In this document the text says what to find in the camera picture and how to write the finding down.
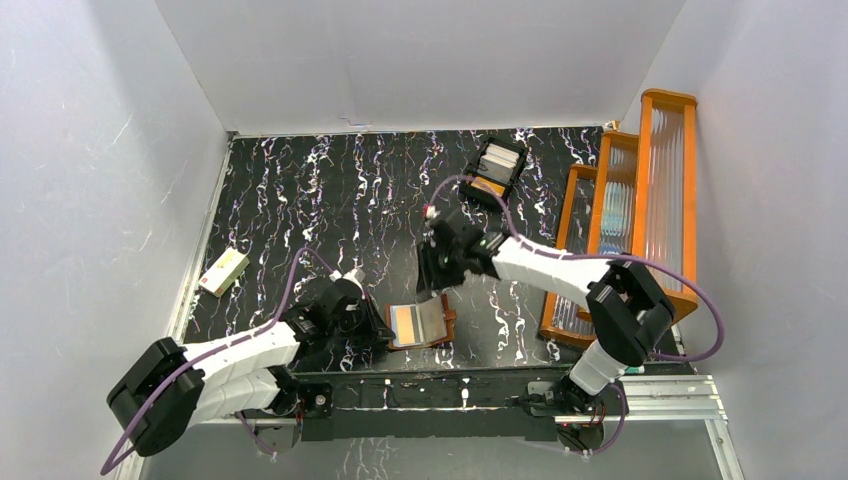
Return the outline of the gold VIP card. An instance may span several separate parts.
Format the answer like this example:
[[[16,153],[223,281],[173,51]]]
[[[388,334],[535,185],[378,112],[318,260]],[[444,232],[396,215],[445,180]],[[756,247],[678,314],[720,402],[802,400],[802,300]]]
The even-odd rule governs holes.
[[[505,192],[505,187],[503,185],[492,182],[483,177],[474,177],[470,182],[470,185],[478,190],[492,193],[498,198],[501,198]]]

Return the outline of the gold card black stripe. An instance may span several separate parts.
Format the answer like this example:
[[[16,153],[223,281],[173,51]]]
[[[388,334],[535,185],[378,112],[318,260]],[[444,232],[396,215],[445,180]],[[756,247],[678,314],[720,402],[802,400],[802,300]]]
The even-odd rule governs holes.
[[[391,342],[394,349],[418,347],[423,344],[423,333],[417,304],[389,307],[389,326],[396,334]]]

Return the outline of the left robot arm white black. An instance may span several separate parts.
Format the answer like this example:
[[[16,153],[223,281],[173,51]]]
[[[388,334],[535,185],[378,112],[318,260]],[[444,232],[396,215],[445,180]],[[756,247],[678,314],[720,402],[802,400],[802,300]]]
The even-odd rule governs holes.
[[[321,353],[332,340],[371,347],[395,337],[360,282],[334,275],[320,296],[275,314],[267,325],[205,343],[153,342],[106,402],[141,457],[169,448],[197,424],[247,410],[326,418],[331,386],[298,379],[290,364]]]

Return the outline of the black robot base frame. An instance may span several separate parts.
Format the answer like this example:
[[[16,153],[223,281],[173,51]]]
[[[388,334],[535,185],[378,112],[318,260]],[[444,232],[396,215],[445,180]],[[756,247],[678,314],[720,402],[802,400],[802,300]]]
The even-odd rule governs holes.
[[[629,411],[620,382],[587,397],[564,366],[298,373],[282,413],[248,410],[259,429],[304,442],[359,437],[519,437],[595,449]]]

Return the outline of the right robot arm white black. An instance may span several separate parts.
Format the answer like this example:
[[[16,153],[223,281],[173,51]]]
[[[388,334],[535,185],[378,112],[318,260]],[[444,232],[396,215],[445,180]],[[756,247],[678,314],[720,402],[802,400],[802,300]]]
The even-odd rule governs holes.
[[[418,291],[457,286],[474,274],[527,284],[589,313],[595,338],[563,387],[565,405],[577,414],[590,413],[608,385],[642,365],[674,320],[665,291],[631,256],[584,259],[505,231],[485,231],[459,211],[429,207],[425,218],[430,234],[418,249]]]

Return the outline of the brown leather card holder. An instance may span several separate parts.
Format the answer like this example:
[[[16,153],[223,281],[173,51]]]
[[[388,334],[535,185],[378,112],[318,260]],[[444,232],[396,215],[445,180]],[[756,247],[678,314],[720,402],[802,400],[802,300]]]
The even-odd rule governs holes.
[[[434,348],[455,339],[457,314],[445,293],[415,304],[388,305],[385,313],[394,334],[390,350]]]

